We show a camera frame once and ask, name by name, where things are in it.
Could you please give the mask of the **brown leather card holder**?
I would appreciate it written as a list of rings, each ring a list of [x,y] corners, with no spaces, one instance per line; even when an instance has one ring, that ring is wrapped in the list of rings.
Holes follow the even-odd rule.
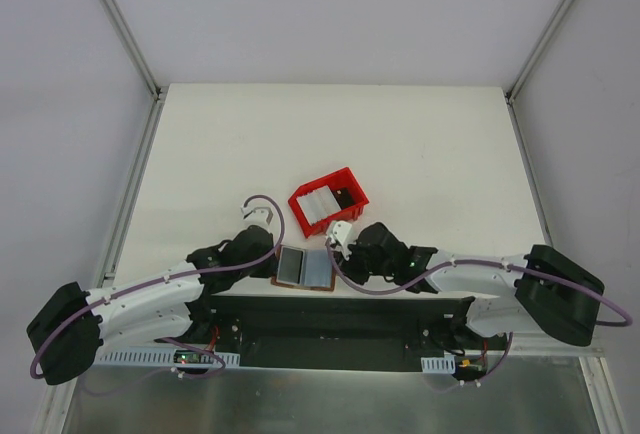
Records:
[[[278,264],[280,252],[283,247],[297,248],[291,246],[282,246],[277,256]],[[300,249],[304,252],[304,260],[299,284],[289,285],[278,282],[276,280],[278,264],[275,275],[271,278],[271,283],[275,286],[284,288],[332,292],[335,289],[335,274],[327,251],[325,249],[297,249]]]

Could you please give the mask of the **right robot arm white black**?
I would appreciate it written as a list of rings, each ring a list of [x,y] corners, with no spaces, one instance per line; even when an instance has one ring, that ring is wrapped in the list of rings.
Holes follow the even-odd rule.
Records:
[[[564,344],[591,344],[603,283],[554,248],[536,244],[526,254],[471,258],[434,247],[408,246],[382,223],[356,232],[337,221],[326,234],[340,277],[363,291],[373,276],[389,294],[465,293],[450,323],[452,341],[473,348],[502,333],[543,332]]]

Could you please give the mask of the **dark credit card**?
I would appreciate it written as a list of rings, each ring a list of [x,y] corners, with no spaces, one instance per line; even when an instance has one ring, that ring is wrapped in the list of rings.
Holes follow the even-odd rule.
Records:
[[[276,280],[283,284],[298,285],[301,278],[304,252],[297,248],[283,247],[280,252]]]

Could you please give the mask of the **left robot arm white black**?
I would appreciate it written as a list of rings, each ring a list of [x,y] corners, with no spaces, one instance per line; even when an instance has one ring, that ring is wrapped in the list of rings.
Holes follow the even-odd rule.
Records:
[[[63,285],[26,328],[34,350],[31,377],[60,385],[120,348],[180,336],[204,341],[212,323],[209,298],[244,277],[270,272],[282,240],[252,225],[139,282],[89,290]]]

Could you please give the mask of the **red plastic card tray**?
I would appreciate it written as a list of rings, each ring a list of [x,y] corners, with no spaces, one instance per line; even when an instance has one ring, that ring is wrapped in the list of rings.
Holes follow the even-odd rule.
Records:
[[[300,185],[288,199],[306,239],[323,234],[333,221],[357,220],[368,204],[367,195],[348,167]]]

